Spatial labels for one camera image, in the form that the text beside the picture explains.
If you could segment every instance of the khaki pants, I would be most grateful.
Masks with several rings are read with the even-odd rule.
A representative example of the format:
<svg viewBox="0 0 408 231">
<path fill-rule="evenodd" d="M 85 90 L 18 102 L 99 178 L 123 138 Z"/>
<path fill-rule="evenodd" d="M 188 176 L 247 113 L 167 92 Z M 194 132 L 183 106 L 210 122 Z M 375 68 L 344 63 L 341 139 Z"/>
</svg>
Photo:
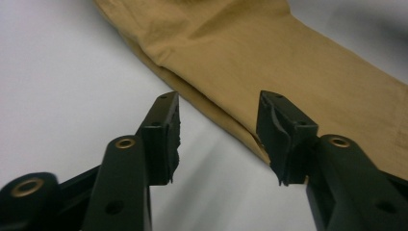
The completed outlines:
<svg viewBox="0 0 408 231">
<path fill-rule="evenodd" d="M 260 90 L 408 179 L 408 86 L 304 26 L 285 0 L 95 3 L 147 66 L 267 164 L 255 132 Z"/>
</svg>

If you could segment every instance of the screw hole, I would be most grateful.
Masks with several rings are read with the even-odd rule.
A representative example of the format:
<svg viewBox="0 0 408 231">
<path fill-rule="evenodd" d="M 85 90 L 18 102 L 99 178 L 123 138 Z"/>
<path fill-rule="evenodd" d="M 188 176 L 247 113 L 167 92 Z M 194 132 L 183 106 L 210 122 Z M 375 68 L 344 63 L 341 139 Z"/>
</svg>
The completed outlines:
<svg viewBox="0 0 408 231">
<path fill-rule="evenodd" d="M 111 201 L 106 207 L 105 212 L 109 215 L 116 215 L 123 210 L 124 204 L 121 200 Z"/>
<path fill-rule="evenodd" d="M 394 207 L 394 205 L 386 200 L 378 200 L 374 203 L 374 205 L 375 207 L 377 207 L 377 209 L 382 210 L 386 213 L 396 213 L 396 208 Z"/>
<path fill-rule="evenodd" d="M 133 145 L 135 145 L 135 141 L 132 139 L 122 139 L 120 141 L 117 141 L 115 144 L 117 148 L 122 148 L 122 149 L 131 147 Z"/>
<path fill-rule="evenodd" d="M 20 186 L 19 190 L 20 191 L 29 191 L 29 190 L 32 190 L 33 188 L 35 188 L 37 184 L 38 183 L 34 182 L 34 181 L 33 182 L 28 182 L 27 184 L 24 184 L 24 185 Z"/>
<path fill-rule="evenodd" d="M 331 138 L 329 141 L 338 147 L 350 147 L 350 143 L 342 138 Z"/>
</svg>

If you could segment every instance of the white table surface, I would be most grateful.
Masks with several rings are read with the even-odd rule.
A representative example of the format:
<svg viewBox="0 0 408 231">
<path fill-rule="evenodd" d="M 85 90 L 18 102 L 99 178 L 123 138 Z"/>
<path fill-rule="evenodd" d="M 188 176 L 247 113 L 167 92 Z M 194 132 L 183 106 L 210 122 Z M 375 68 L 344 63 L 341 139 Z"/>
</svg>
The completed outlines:
<svg viewBox="0 0 408 231">
<path fill-rule="evenodd" d="M 290 0 L 308 26 L 408 83 L 408 2 Z M 0 187 L 30 172 L 60 182 L 99 165 L 171 89 L 90 0 L 0 2 Z M 273 172 L 180 100 L 180 166 L 152 187 L 159 230 L 315 230 L 305 186 Z"/>
</svg>

